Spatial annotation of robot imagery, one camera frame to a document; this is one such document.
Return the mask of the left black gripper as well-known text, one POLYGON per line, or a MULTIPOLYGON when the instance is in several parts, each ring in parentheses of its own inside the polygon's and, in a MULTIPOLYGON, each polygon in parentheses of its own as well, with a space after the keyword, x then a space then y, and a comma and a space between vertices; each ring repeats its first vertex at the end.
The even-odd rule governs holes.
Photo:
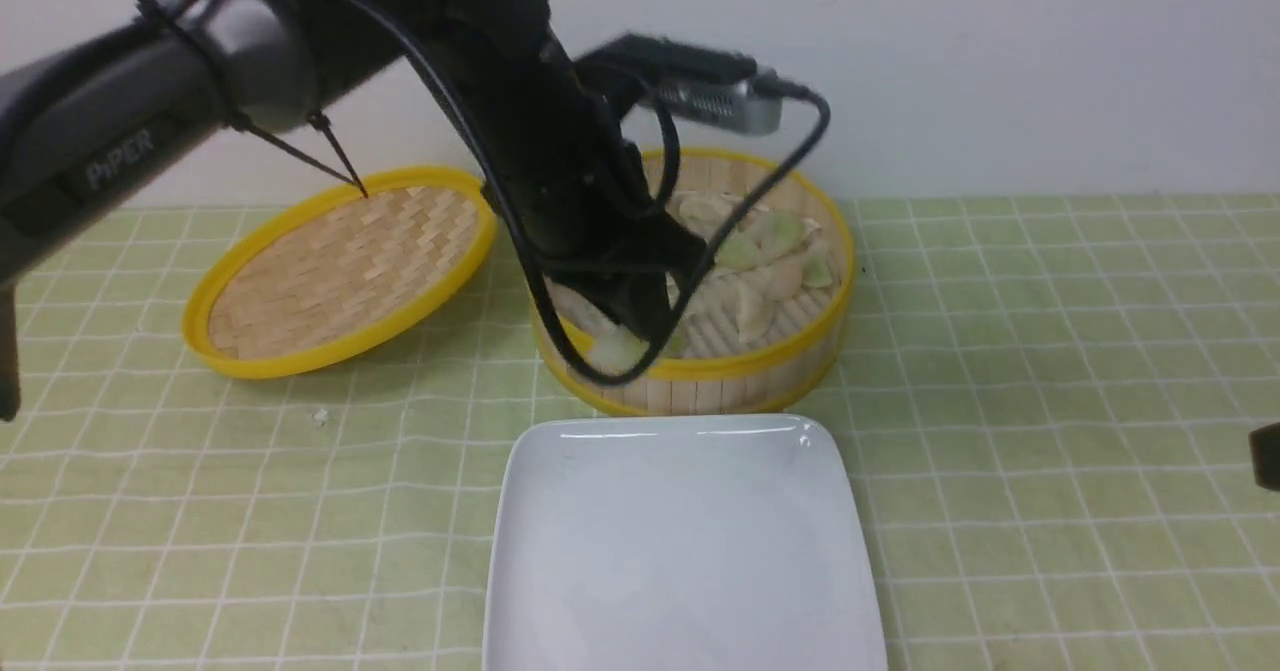
POLYGON ((412 28, 458 93, 544 273, 663 344, 667 282, 689 282, 707 245, 652 198, 636 150, 556 38, 548 0, 420 0, 412 28))

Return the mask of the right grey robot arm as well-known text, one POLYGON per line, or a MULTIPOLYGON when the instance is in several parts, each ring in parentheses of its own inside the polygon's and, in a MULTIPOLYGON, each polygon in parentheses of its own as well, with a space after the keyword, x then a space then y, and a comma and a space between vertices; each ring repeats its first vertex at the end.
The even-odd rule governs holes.
POLYGON ((1280 423, 1271 423, 1248 434, 1254 484, 1280 492, 1280 423))

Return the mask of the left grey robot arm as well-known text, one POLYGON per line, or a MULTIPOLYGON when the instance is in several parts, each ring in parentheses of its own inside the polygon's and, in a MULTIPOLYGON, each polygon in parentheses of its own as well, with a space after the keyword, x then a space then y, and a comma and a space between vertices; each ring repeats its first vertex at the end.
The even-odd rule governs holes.
POLYGON ((3 288, 224 128, 278 143, 407 59, 474 152, 538 311, 545 279, 662 346, 666 283, 713 254, 648 190, 620 119, 653 87, 585 70, 548 0, 138 0, 132 23, 3 77, 3 288))

